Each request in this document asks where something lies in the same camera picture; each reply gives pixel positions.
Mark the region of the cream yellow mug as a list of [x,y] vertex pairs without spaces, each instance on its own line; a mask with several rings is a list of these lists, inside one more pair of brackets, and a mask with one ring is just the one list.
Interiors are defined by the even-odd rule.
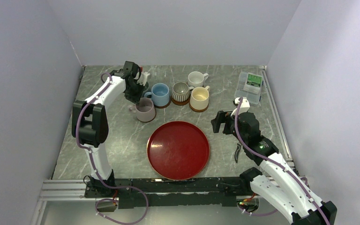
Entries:
[[196,87],[192,90],[189,104],[195,109],[203,109],[209,104],[210,86]]

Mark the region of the grey ribbed mug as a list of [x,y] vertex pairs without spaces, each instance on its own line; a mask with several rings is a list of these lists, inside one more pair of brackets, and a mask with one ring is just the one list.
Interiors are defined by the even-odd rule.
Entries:
[[177,102],[185,102],[189,99],[193,86],[189,86],[185,82],[177,82],[172,88],[172,99]]

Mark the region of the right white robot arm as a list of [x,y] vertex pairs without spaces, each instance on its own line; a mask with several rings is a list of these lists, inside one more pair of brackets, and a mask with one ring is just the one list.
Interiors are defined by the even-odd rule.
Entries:
[[292,225],[332,225],[337,208],[324,202],[291,169],[276,145],[263,136],[259,121],[250,112],[232,115],[218,111],[211,120],[214,133],[224,124],[223,134],[234,135],[246,156],[255,162],[240,174],[240,190],[263,197]]

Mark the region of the lilac mug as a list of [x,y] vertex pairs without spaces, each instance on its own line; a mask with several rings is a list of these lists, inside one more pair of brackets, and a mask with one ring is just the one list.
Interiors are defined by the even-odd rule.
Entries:
[[129,110],[135,114],[140,122],[151,122],[156,117],[154,104],[152,100],[147,97],[141,98],[139,103],[132,105]]

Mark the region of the grey-green mug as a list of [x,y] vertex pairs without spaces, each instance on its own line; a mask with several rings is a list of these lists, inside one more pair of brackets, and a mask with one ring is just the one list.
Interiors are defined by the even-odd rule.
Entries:
[[148,82],[146,82],[144,89],[143,89],[143,93],[149,92],[150,91],[150,85]]

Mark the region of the white mug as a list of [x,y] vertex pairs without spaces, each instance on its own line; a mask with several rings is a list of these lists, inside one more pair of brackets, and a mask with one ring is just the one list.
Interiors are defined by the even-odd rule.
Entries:
[[207,78],[209,77],[208,73],[201,73],[198,71],[193,71],[191,73],[189,73],[188,77],[187,77],[187,83],[189,86],[192,87],[203,87],[205,81],[207,80]]

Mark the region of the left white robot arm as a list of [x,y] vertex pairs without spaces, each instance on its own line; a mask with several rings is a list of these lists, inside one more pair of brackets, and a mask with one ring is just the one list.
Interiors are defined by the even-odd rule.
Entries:
[[90,168],[90,182],[105,197],[116,190],[114,172],[108,162],[105,141],[109,126],[106,110],[114,100],[123,95],[138,104],[151,73],[134,62],[126,61],[123,68],[103,72],[102,86],[85,100],[76,100],[72,106],[72,136],[80,149],[85,150]]

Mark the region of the blue mug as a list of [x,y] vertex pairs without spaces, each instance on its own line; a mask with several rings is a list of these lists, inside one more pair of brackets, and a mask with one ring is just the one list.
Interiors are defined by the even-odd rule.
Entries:
[[144,94],[144,97],[150,98],[157,106],[164,106],[170,101],[170,90],[166,84],[156,83],[152,86],[151,91]]

